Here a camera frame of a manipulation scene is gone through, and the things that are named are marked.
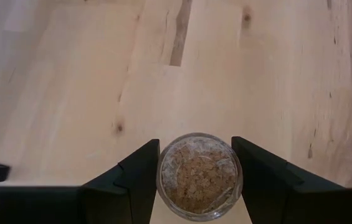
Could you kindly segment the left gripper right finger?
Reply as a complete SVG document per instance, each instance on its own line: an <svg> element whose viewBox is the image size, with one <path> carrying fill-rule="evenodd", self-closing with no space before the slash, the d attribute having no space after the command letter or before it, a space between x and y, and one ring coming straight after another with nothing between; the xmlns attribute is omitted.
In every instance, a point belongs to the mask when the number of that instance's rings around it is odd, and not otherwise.
<svg viewBox="0 0 352 224"><path fill-rule="evenodd" d="M252 223L352 223L352 188L342 187L234 136L242 197Z"/></svg>

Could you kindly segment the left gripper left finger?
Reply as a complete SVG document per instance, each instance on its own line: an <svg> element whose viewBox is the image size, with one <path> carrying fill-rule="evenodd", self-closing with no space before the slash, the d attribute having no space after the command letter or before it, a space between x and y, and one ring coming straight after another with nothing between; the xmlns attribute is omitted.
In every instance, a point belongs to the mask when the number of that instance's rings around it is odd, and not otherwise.
<svg viewBox="0 0 352 224"><path fill-rule="evenodd" d="M0 223L149 223L159 140L80 186L0 187ZM0 182L10 168L0 164Z"/></svg>

